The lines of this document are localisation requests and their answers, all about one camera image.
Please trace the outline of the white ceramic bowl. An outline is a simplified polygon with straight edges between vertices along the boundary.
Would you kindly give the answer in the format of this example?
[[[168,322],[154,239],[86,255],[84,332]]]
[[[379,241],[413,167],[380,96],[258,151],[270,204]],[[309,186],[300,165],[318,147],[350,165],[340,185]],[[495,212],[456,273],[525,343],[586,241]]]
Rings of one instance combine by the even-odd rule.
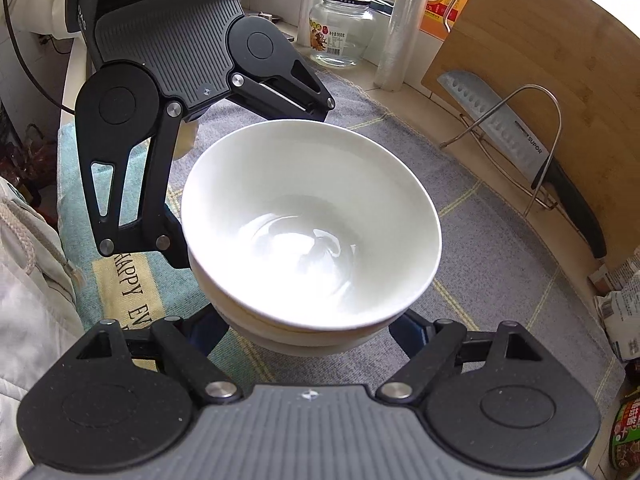
[[[258,122],[205,150],[184,184],[181,224],[203,285],[307,330],[401,314],[442,256],[416,175],[366,136],[310,120]]]

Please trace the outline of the lower stacked white bowl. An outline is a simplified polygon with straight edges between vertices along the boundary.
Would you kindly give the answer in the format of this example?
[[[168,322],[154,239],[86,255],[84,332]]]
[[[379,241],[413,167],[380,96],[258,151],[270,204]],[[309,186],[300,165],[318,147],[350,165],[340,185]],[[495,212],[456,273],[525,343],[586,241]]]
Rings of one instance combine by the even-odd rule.
[[[236,302],[214,283],[190,252],[188,257],[198,286],[220,316],[243,337],[274,352],[305,358],[342,353],[361,346],[400,318],[396,315],[354,330],[307,330],[283,325],[252,313]]]

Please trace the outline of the teal towel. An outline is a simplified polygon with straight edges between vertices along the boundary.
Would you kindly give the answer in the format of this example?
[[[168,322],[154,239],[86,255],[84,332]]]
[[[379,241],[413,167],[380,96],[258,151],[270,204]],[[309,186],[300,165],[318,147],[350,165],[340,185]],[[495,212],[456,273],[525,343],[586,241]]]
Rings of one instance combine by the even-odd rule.
[[[110,207],[115,167],[79,161],[75,125],[58,130],[58,232],[64,255],[78,267],[76,310],[90,328],[114,318],[124,330],[142,330],[165,316],[190,318],[209,300],[188,269],[176,269],[157,246],[144,252],[143,240],[128,240],[122,229],[136,222],[149,143],[136,145],[128,157],[117,216]],[[82,172],[91,170],[85,186]]]

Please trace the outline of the white jacket body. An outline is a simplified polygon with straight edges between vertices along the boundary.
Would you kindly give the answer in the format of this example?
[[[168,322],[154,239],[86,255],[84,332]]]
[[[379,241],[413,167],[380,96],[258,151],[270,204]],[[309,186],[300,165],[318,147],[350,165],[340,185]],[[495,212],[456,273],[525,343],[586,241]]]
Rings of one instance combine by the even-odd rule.
[[[32,461],[18,434],[21,400],[84,333],[76,311],[76,268],[55,229],[1,181],[1,477]]]

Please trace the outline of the glass jar yellow lid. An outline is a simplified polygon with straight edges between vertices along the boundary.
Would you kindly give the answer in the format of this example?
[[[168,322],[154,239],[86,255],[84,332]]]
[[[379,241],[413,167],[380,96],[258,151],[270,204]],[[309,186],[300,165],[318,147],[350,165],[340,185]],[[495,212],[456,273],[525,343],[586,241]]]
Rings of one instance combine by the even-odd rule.
[[[311,58],[333,68],[359,64],[375,29],[371,0],[321,0],[309,12]]]

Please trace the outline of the white plastic food bag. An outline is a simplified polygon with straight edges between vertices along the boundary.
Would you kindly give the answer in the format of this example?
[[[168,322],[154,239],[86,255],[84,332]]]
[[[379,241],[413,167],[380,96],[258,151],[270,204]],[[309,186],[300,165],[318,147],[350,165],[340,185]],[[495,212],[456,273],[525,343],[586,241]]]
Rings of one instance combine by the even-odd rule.
[[[639,253],[613,271],[605,264],[589,277],[596,289],[593,304],[616,358],[639,357]]]

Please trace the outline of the green lid sauce jar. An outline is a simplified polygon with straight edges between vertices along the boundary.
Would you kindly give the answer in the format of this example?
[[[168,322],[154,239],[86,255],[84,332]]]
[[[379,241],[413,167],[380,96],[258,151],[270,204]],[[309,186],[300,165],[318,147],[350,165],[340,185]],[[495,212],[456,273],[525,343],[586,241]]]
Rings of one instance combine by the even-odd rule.
[[[613,422],[610,462],[616,470],[635,470],[640,462],[639,398],[625,401]]]

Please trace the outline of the wooden cutting board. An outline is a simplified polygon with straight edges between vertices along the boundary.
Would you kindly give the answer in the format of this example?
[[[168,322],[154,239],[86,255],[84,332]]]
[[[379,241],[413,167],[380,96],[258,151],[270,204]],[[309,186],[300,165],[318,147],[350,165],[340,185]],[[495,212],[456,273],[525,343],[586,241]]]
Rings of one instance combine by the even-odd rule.
[[[605,262],[639,245],[639,38],[593,0],[466,0],[423,76],[443,100],[447,70],[468,70],[500,96],[555,156],[596,214]]]

